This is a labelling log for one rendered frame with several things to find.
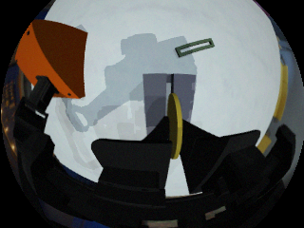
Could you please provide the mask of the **dark green flat bar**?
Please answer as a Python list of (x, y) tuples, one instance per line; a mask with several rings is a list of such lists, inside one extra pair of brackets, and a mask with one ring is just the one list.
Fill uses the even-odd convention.
[[(208, 42), (209, 42), (208, 46), (199, 47), (199, 48), (195, 48), (195, 49), (191, 49), (191, 50), (186, 50), (185, 52), (181, 53), (180, 49), (189, 48), (192, 46), (200, 45), (200, 43), (208, 43)], [(198, 52), (198, 50), (212, 48), (213, 46), (214, 46), (213, 39), (208, 38), (208, 39), (201, 39), (201, 41), (197, 41), (197, 42), (191, 42), (191, 43), (189, 43), (189, 45), (182, 45), (182, 46), (176, 47), (175, 50), (179, 54), (179, 57), (182, 57), (182, 56), (185, 56), (185, 54)]]

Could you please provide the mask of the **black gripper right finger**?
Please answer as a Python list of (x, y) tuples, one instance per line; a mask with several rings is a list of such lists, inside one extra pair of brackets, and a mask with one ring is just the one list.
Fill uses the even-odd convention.
[(261, 137), (258, 129), (217, 137), (182, 119), (180, 157), (189, 194), (201, 193), (201, 187), (216, 172), (229, 152), (256, 145)]

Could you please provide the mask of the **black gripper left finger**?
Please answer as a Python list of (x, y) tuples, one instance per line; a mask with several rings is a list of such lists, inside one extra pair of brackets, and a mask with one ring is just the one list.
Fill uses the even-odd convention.
[(98, 138), (91, 144), (91, 151), (102, 168), (111, 166), (124, 170), (159, 171), (159, 190), (166, 189), (171, 149), (168, 115), (163, 115), (143, 141)]

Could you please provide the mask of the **gold coin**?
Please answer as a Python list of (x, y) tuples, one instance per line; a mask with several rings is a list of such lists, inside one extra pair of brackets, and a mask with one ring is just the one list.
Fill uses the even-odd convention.
[(170, 119), (170, 141), (172, 141), (171, 160), (177, 159), (182, 146), (182, 118), (178, 95), (168, 96), (167, 115)]

